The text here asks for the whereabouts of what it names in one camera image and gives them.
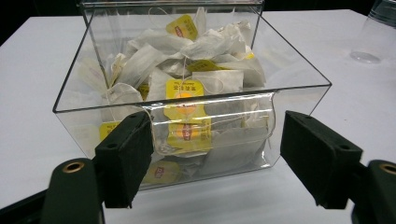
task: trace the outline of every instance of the white table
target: white table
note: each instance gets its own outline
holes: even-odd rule
[[[365,17],[330,10],[264,18],[332,82],[313,116],[361,147],[363,164],[396,161],[396,54],[378,65],[348,56]],[[82,17],[30,18],[0,48],[0,208],[46,189],[58,164],[84,157],[51,111],[84,29]],[[347,224],[352,207],[316,207],[280,159],[258,172],[140,191],[132,210],[105,216],[109,224]]]

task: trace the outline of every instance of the acrylic container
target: acrylic container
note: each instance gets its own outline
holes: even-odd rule
[[[150,113],[155,152],[141,189],[274,166],[285,111],[311,114],[331,86],[262,17],[262,1],[82,1],[80,8],[87,30],[53,112],[90,159],[126,116]],[[179,18],[171,28],[185,30],[163,35]],[[243,34],[242,57],[221,41],[180,46],[229,24]],[[181,41],[177,31],[189,29],[196,36]],[[212,58],[219,52],[227,56]],[[228,62],[230,55],[238,60]]]

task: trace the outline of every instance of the brass ring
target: brass ring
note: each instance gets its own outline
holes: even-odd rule
[[[67,164],[62,171],[67,174],[72,174],[74,172],[80,171],[84,167],[84,162],[82,161],[74,161],[72,163]]]
[[[387,173],[389,173],[391,175],[396,175],[396,166],[395,165],[388,164],[388,163],[382,163],[382,164],[379,165],[379,167],[383,171],[385,171],[385,172],[387,172]]]

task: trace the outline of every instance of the clear plastic cup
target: clear plastic cup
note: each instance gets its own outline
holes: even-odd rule
[[[380,63],[396,40],[396,0],[376,0],[350,56],[362,63]]]

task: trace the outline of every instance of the clear plastic box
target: clear plastic box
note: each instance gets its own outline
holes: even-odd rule
[[[123,118],[150,113],[155,152],[141,189],[274,166],[285,111],[311,114],[331,86],[261,16],[262,1],[80,8],[87,31],[53,112],[88,158]],[[230,50],[240,43],[242,54]]]

